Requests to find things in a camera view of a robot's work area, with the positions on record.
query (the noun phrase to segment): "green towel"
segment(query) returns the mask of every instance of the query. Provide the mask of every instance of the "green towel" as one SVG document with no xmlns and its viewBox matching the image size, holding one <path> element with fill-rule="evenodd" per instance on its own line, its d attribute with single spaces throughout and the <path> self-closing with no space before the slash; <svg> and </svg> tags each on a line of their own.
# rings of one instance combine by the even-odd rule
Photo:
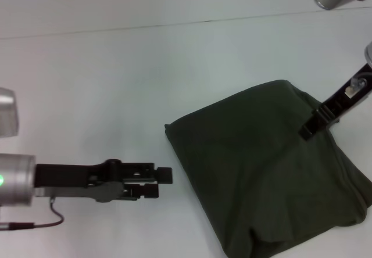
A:
<svg viewBox="0 0 372 258">
<path fill-rule="evenodd" d="M 273 81 L 166 125 L 229 258 L 271 257 L 366 218 L 372 183 L 329 131 L 298 135 L 318 104 Z"/>
</svg>

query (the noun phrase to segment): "dark green cloth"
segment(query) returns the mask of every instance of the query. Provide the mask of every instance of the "dark green cloth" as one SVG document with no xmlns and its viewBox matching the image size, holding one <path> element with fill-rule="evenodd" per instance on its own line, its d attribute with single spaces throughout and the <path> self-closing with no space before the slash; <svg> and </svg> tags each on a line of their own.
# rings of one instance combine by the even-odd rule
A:
<svg viewBox="0 0 372 258">
<path fill-rule="evenodd" d="M 318 104 L 273 81 L 166 125 L 229 258 L 271 257 L 365 219 L 372 183 L 329 131 L 297 133 Z"/>
</svg>

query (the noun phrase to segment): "cable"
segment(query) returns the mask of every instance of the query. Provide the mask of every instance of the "cable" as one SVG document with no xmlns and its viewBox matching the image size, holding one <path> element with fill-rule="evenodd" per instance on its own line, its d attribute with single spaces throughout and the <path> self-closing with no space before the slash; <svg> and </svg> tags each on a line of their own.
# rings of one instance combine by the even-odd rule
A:
<svg viewBox="0 0 372 258">
<path fill-rule="evenodd" d="M 51 211 L 60 218 L 59 221 L 56 221 L 54 223 L 47 223 L 47 224 L 35 224 L 35 223 L 28 223 L 28 222 L 0 223 L 0 231 L 15 231 L 15 230 L 26 230 L 26 229 L 35 229 L 35 228 L 46 228 L 46 227 L 54 227 L 59 224 L 62 224 L 65 221 L 65 217 L 54 209 L 53 207 L 54 202 L 55 202 L 55 198 L 51 197 L 51 199 L 49 200 L 49 207 L 51 208 Z"/>
<path fill-rule="evenodd" d="M 59 212 L 57 212 L 53 207 L 53 204 L 54 204 L 55 200 L 56 200 L 56 198 L 51 197 L 51 199 L 49 200 L 49 207 L 51 208 L 52 213 L 54 213 L 56 216 L 58 216 L 60 218 L 60 220 L 56 221 L 54 223 L 37 224 L 37 225 L 34 226 L 34 228 L 54 227 L 54 226 L 62 224 L 65 221 L 65 217 L 62 214 L 60 214 Z"/>
</svg>

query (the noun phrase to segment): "white surface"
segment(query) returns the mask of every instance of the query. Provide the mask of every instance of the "white surface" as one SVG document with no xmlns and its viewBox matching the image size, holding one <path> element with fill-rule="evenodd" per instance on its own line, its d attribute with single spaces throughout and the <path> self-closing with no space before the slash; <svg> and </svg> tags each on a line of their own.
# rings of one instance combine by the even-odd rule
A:
<svg viewBox="0 0 372 258">
<path fill-rule="evenodd" d="M 286 79 L 325 100 L 365 63 L 372 9 L 3 40 L 0 83 L 16 91 L 19 137 L 2 152 L 39 163 L 108 158 L 172 167 L 160 198 L 95 203 L 58 199 L 60 227 L 0 233 L 4 257 L 219 258 L 219 242 L 164 134 L 164 124 L 251 86 Z M 334 132 L 372 178 L 372 100 Z M 53 221 L 46 199 L 3 208 L 2 221 Z M 335 228 L 286 258 L 365 258 L 372 218 Z"/>
<path fill-rule="evenodd" d="M 372 6 L 372 0 L 343 8 Z M 313 0 L 0 0 L 0 38 L 321 11 Z"/>
</svg>

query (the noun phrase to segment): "folded cloth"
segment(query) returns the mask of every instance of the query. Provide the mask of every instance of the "folded cloth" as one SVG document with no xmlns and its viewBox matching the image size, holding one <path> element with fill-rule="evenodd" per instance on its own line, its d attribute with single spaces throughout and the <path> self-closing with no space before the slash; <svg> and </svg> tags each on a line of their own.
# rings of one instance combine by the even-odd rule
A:
<svg viewBox="0 0 372 258">
<path fill-rule="evenodd" d="M 166 125 L 229 258 L 271 257 L 366 218 L 372 183 L 329 131 L 298 134 L 318 105 L 280 80 Z"/>
</svg>

